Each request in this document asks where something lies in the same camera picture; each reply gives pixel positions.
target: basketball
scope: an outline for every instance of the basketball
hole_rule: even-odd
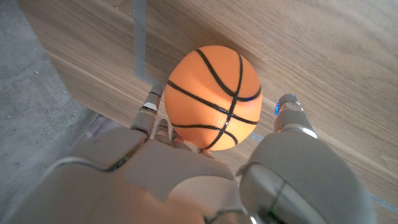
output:
[[[201,149],[229,149],[256,127],[262,105],[259,78],[236,51],[206,46],[175,67],[165,89],[175,131]]]

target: robotic finger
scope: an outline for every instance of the robotic finger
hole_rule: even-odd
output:
[[[147,140],[150,138],[154,123],[159,109],[160,99],[163,94],[163,86],[161,84],[154,85],[148,94],[147,99],[140,108],[136,118],[132,122],[131,130],[138,130],[147,135]]]

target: black seam line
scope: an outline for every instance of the black seam line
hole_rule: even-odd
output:
[[[234,96],[234,92],[232,90],[230,90],[224,83],[223,81],[220,79],[220,77],[217,75],[216,71],[214,70],[213,66],[211,65],[211,63],[209,62],[209,60],[207,59],[206,55],[200,50],[197,49],[196,50],[198,52],[198,54],[200,55],[200,57],[203,59],[203,61],[205,62],[207,68],[209,69],[210,73],[213,75],[213,78],[216,80],[217,84],[224,90],[224,92],[226,94],[228,94],[229,96]],[[251,101],[256,99],[261,93],[261,86],[260,89],[257,91],[256,94],[254,94],[253,96],[247,97],[247,98],[243,98],[243,97],[237,97],[238,101],[243,101],[243,102],[247,102],[247,101]]]
[[[256,99],[261,93],[261,86],[259,88],[259,90],[257,91],[256,94],[254,94],[253,96],[247,97],[247,98],[243,98],[243,97],[238,97],[238,101],[242,101],[242,102],[247,102],[247,101],[251,101]]]
[[[206,55],[200,49],[197,49],[197,52],[205,62],[207,68],[209,69],[210,73],[213,75],[217,84],[224,90],[226,94],[228,94],[229,96],[234,96],[235,93],[223,83],[223,81],[220,79],[220,77],[217,75],[216,71],[214,70],[213,66],[211,66],[211,63],[207,59]]]
[[[174,82],[171,82],[170,80],[167,80],[167,84],[168,84],[170,87],[172,87],[172,88],[174,88],[174,89],[176,89],[176,90],[182,92],[183,94],[185,94],[185,95],[187,95],[187,96],[189,96],[189,97],[191,97],[191,98],[193,98],[193,99],[199,101],[200,103],[203,103],[204,105],[207,105],[207,106],[213,108],[214,110],[217,110],[217,111],[220,112],[220,113],[223,113],[223,114],[228,114],[228,113],[229,113],[228,110],[226,110],[226,109],[224,109],[224,108],[218,106],[218,105],[215,104],[215,103],[211,103],[211,102],[209,102],[209,101],[207,101],[207,100],[204,100],[204,99],[202,99],[202,98],[200,98],[200,97],[198,97],[198,96],[195,96],[194,94],[188,92],[187,90],[184,90],[183,88],[177,86]],[[239,116],[237,116],[237,115],[235,115],[235,114],[232,114],[232,117],[235,118],[235,119],[237,119],[238,121],[242,121],[242,122],[245,122],[245,123],[247,123],[247,124],[257,124],[257,122],[258,122],[258,121],[250,121],[250,120],[248,120],[248,119],[241,118],[241,117],[239,117]]]
[[[208,145],[205,149],[209,149],[209,148],[213,147],[214,144],[216,144],[216,142],[221,138],[221,136],[223,135],[226,127],[228,126],[229,121],[231,120],[232,114],[234,112],[236,100],[238,99],[239,91],[241,90],[242,77],[243,77],[242,56],[240,54],[238,54],[238,57],[239,57],[239,82],[238,82],[238,87],[236,89],[236,92],[234,94],[234,98],[232,99],[231,107],[229,107],[228,116],[226,117],[226,121],[225,121],[223,129],[218,133],[217,137],[213,140],[213,142],[210,143],[210,145]]]
[[[206,128],[206,129],[221,131],[221,128],[217,128],[216,126],[207,125],[207,124],[181,125],[181,124],[173,124],[172,123],[172,126],[174,126],[176,128]],[[235,144],[238,144],[238,140],[232,133],[230,133],[229,131],[224,131],[224,133],[227,134],[229,137],[231,137],[232,140],[235,142]]]

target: wooden surface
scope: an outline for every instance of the wooden surface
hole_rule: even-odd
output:
[[[72,96],[129,125],[150,90],[134,76],[131,1],[19,3]],[[276,100],[296,94],[318,136],[372,194],[398,206],[397,10],[388,0],[148,1],[147,74],[165,83],[203,45],[237,50],[262,84],[255,133],[271,133]],[[236,171],[257,144],[214,155]],[[379,223],[398,222],[375,210]]]

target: wooden floor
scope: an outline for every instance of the wooden floor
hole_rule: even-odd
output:
[[[128,126],[151,88],[134,76],[131,1],[19,3],[72,96]],[[165,83],[197,47],[237,50],[262,84],[255,133],[271,133],[275,102],[296,94],[318,136],[397,207],[397,11],[394,0],[148,1],[146,73]],[[257,144],[214,154],[236,171]],[[398,222],[398,211],[374,208],[379,223]]]

